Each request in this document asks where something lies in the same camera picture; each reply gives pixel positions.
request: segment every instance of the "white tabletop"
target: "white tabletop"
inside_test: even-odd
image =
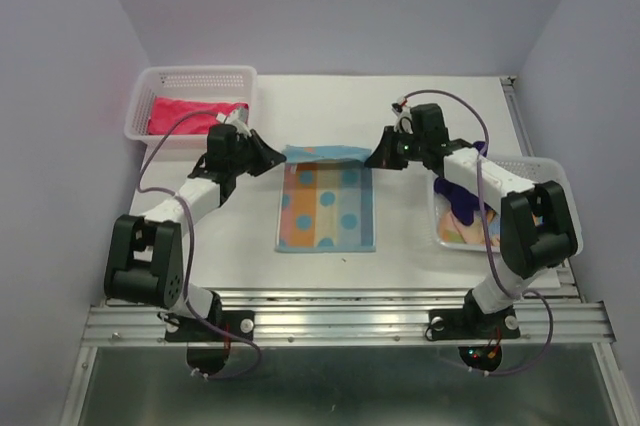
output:
[[[438,88],[458,94],[481,114],[490,134],[490,152],[520,155],[499,78],[434,76],[259,77],[259,103],[250,126],[275,149],[285,145],[349,145],[374,149],[395,116],[390,105],[410,91]],[[475,118],[445,97],[414,98],[411,104],[442,106],[452,138],[482,139]],[[177,189],[202,151],[167,151],[149,167],[145,186]],[[443,248],[434,241],[427,217],[426,170],[374,171],[375,253],[284,254],[274,250],[282,166],[259,178],[243,176],[227,203],[196,227],[192,282],[210,288],[241,289],[467,289],[488,272],[477,252]],[[136,193],[131,214],[161,199]],[[537,287],[560,285],[555,271]]]

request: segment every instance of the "gray wall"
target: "gray wall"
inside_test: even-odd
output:
[[[57,424],[137,154],[117,0],[0,0],[0,424]]]
[[[166,64],[266,72],[515,73],[560,0],[120,0]]]
[[[575,272],[605,300],[640,398],[640,0],[562,0],[517,92],[535,153],[571,180],[585,243]]]

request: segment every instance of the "laundry basket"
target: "laundry basket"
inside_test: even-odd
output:
[[[571,219],[573,220],[573,227],[578,237],[577,253],[582,251],[582,228],[580,227],[578,211],[573,199],[573,194],[571,193],[571,187],[569,185],[567,175],[565,174],[562,166],[557,161],[554,161],[553,159],[535,158],[528,156],[523,157],[489,155],[488,158],[507,171],[513,174],[517,174],[518,176],[522,176],[523,178],[530,179],[531,181],[534,181],[536,183],[556,181],[558,184],[560,184],[560,186],[562,186],[562,188],[564,189],[567,203],[569,205],[569,212],[571,213]],[[461,249],[465,251],[485,251],[485,246],[481,244],[447,242],[440,237],[440,235],[438,234],[438,225],[440,224],[440,218],[451,208],[449,201],[445,197],[434,192],[433,183],[435,179],[436,175],[432,172],[429,172],[429,177],[427,180],[427,214],[429,214],[431,218],[434,231],[433,237],[439,244],[447,248]],[[493,251],[495,253],[499,253],[500,249],[494,247]]]
[[[148,132],[157,97],[185,101],[247,103],[249,116],[257,102],[257,72],[251,66],[174,66],[148,68],[136,83],[124,126],[127,138],[155,146],[162,136]],[[171,148],[206,147],[206,134],[172,135]]]

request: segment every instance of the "red cloth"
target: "red cloth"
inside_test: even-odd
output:
[[[211,111],[229,115],[237,108],[249,109],[247,103],[198,103],[180,99],[156,98],[151,108],[147,131],[149,134],[164,135],[180,118],[193,111]],[[208,114],[199,114],[187,119],[173,134],[207,134],[209,128],[219,121]]]

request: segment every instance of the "purple cable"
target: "purple cable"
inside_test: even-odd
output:
[[[214,116],[214,117],[216,116],[214,113],[209,111],[195,111],[193,113],[189,113],[183,116],[173,126],[171,126],[171,128],[169,128],[169,131],[167,131],[167,133],[162,137],[158,145],[153,149],[153,151],[149,155],[149,158],[142,165],[142,169],[140,170],[140,178],[138,179],[138,184],[136,185],[136,190],[142,194],[164,193],[164,194],[168,194],[169,196],[173,196],[173,199],[175,199],[184,210],[184,215],[185,215],[185,218],[187,219],[187,229],[189,230],[189,252],[187,254],[187,267],[184,274],[184,283],[182,285],[182,294],[184,295],[185,306],[187,307],[189,312],[193,315],[193,317],[196,318],[198,322],[200,322],[204,327],[206,327],[210,331],[213,331],[214,333],[217,333],[221,336],[227,337],[234,341],[238,341],[246,345],[249,345],[257,353],[256,360],[249,367],[241,371],[238,371],[236,373],[228,374],[226,376],[211,376],[208,378],[208,379],[233,379],[233,378],[237,378],[238,376],[242,376],[243,374],[250,373],[251,371],[256,369],[260,364],[260,362],[262,361],[262,351],[260,350],[260,347],[253,341],[236,336],[235,334],[229,333],[221,328],[218,328],[216,325],[211,324],[209,321],[207,321],[206,318],[198,314],[198,312],[193,308],[193,306],[191,306],[191,301],[189,301],[189,279],[191,278],[191,268],[193,267],[193,256],[194,256],[195,247],[196,247],[196,238],[195,238],[195,224],[193,222],[193,216],[191,215],[191,210],[189,209],[189,204],[183,198],[178,196],[178,194],[175,191],[172,191],[168,188],[162,188],[157,186],[149,187],[149,188],[142,187],[142,178],[144,177],[144,173],[149,168],[149,164],[151,164],[151,161],[156,156],[156,154],[158,153],[162,145],[166,142],[167,138],[171,136],[171,134],[176,130],[176,128],[180,124],[182,124],[187,119],[193,116],[197,116],[199,114],[206,114],[208,116]]]
[[[484,134],[484,146],[478,152],[478,161],[476,161],[476,177],[477,177],[477,186],[478,186],[478,201],[480,202],[480,219],[482,220],[482,231],[484,233],[484,245],[485,245],[485,249],[487,250],[487,258],[489,260],[491,275],[493,276],[494,281],[498,285],[498,288],[500,288],[500,291],[502,291],[504,295],[507,296],[508,298],[511,298],[513,300],[518,300],[520,298],[511,294],[510,291],[507,291],[507,289],[502,284],[502,281],[500,281],[500,277],[498,276],[498,270],[496,268],[496,263],[493,258],[493,253],[491,252],[489,221],[487,220],[487,211],[484,209],[484,184],[482,182],[482,160],[481,160],[483,155],[489,149],[489,129],[487,128],[487,125],[485,124],[480,114],[464,99],[462,99],[461,97],[453,93],[450,93],[448,91],[443,91],[441,89],[421,89],[405,95],[404,98],[409,99],[418,94],[440,94],[442,96],[447,96],[448,98],[451,98],[457,101],[462,106],[467,108],[471,112],[471,114],[473,114],[476,117],[476,119],[478,120],[478,123],[480,123],[480,127],[482,128],[482,132]],[[542,304],[547,310],[547,315],[549,316],[549,333],[547,334],[547,340],[545,341],[538,355],[528,363],[513,369],[508,369],[506,371],[494,371],[492,373],[489,373],[489,376],[510,376],[512,374],[517,374],[517,373],[527,371],[528,369],[538,364],[538,362],[540,362],[540,360],[549,351],[549,347],[551,346],[551,340],[553,338],[553,321],[554,321],[553,312],[551,311],[551,306],[549,305],[549,302],[546,300],[546,298],[535,289],[525,289],[522,292],[522,295],[524,296],[525,294],[532,294],[536,296],[538,299],[540,299],[540,301],[542,301]]]

